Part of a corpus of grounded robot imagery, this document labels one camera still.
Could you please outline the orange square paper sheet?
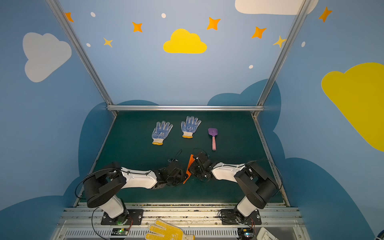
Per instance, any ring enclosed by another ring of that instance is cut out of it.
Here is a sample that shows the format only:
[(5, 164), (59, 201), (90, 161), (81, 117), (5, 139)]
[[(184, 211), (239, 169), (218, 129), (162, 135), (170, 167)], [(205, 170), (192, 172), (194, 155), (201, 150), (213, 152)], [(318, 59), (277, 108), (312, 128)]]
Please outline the orange square paper sheet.
[(194, 159), (194, 155), (191, 155), (190, 156), (190, 159), (189, 159), (189, 163), (188, 163), (188, 167), (187, 167), (187, 170), (186, 170), (186, 174), (187, 174), (187, 178), (184, 180), (183, 184), (185, 184), (187, 182), (187, 180), (191, 177), (192, 173), (190, 172), (190, 167), (191, 165), (194, 163), (195, 159)]

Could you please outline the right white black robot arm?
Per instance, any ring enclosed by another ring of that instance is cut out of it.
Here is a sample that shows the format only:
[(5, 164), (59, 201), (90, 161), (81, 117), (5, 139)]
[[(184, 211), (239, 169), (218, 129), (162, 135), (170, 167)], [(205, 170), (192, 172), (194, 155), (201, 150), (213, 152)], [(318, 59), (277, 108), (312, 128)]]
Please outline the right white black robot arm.
[(261, 166), (255, 161), (234, 165), (213, 164), (204, 152), (192, 155), (186, 170), (188, 177), (200, 180), (225, 180), (237, 183), (244, 193), (242, 200), (234, 209), (222, 209), (218, 217), (224, 225), (255, 224), (260, 225), (259, 210), (263, 209), (280, 187)]

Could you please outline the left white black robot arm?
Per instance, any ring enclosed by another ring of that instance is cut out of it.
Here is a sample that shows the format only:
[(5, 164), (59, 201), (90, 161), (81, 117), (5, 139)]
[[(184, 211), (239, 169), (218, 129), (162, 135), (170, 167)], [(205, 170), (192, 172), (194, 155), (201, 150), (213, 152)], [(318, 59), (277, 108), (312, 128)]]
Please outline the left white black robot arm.
[(144, 188), (158, 190), (166, 186), (176, 187), (188, 178), (177, 160), (165, 168), (149, 171), (130, 170), (113, 162), (101, 170), (89, 174), (82, 181), (88, 208), (100, 208), (101, 225), (128, 226), (142, 223), (143, 210), (129, 210), (117, 196), (122, 189)]

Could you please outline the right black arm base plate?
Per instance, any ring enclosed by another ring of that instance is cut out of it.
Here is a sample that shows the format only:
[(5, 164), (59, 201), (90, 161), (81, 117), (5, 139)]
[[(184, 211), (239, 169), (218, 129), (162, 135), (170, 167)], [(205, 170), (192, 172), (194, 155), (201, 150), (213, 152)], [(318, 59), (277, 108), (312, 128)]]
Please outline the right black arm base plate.
[(218, 217), (223, 225), (261, 225), (262, 220), (258, 210), (253, 211), (248, 217), (244, 217), (235, 209), (222, 209), (218, 212)]

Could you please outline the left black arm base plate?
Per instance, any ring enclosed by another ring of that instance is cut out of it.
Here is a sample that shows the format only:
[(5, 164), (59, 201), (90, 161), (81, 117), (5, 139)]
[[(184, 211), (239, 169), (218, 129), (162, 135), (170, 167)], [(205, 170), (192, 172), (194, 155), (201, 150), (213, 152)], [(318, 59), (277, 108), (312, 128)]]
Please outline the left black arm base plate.
[(104, 213), (101, 225), (103, 226), (131, 226), (140, 225), (142, 223), (144, 211), (141, 209), (124, 210), (122, 214), (115, 218), (111, 218), (107, 213)]

